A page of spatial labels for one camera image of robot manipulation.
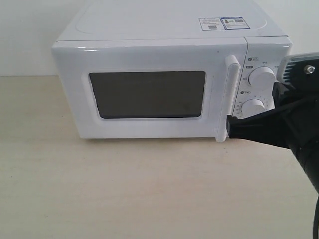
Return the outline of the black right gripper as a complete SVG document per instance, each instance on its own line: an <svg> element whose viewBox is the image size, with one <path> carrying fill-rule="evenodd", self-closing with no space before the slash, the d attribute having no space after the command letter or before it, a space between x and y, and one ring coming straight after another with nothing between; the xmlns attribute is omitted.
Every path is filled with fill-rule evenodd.
<svg viewBox="0 0 319 239"><path fill-rule="evenodd" d="M276 82L275 108L245 119L227 115L230 139L290 149L316 191L319 190L319 94Z"/></svg>

